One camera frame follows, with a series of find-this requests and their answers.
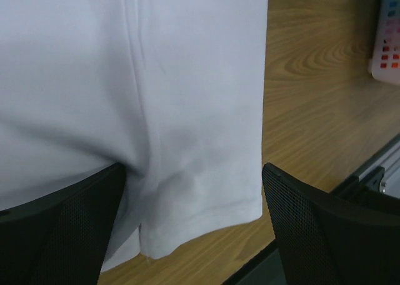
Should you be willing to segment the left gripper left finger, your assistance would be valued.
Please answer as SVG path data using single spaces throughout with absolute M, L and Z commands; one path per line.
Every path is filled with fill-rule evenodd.
M 97 284 L 126 183 L 113 164 L 1 211 L 1 284 Z

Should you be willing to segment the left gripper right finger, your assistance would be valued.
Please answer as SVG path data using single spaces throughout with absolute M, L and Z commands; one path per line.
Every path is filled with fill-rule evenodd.
M 262 170 L 288 284 L 398 284 L 399 199 L 362 187 L 349 199 L 273 164 Z

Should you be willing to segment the white t shirt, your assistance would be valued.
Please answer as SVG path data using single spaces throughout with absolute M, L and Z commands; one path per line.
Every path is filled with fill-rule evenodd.
M 268 0 L 1 0 L 1 208 L 110 166 L 103 265 L 263 214 Z

